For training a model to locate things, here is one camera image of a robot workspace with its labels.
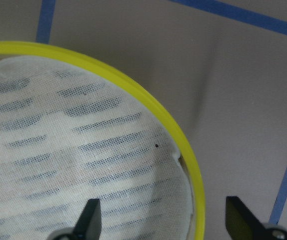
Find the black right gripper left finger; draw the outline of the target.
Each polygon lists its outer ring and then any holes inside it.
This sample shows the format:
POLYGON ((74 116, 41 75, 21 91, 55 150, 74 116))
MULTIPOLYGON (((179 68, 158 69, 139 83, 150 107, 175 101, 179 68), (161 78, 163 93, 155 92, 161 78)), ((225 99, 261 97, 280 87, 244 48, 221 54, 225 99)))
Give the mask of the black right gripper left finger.
POLYGON ((99 239, 102 231, 100 199, 89 199, 82 210, 74 228, 76 239, 99 239))

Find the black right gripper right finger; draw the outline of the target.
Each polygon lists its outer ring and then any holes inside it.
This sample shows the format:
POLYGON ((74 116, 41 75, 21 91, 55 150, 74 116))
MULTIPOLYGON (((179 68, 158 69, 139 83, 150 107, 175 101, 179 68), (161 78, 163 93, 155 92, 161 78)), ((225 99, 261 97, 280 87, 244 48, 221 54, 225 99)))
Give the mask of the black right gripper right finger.
POLYGON ((276 239, 237 196, 225 199, 225 227, 232 240, 276 239))

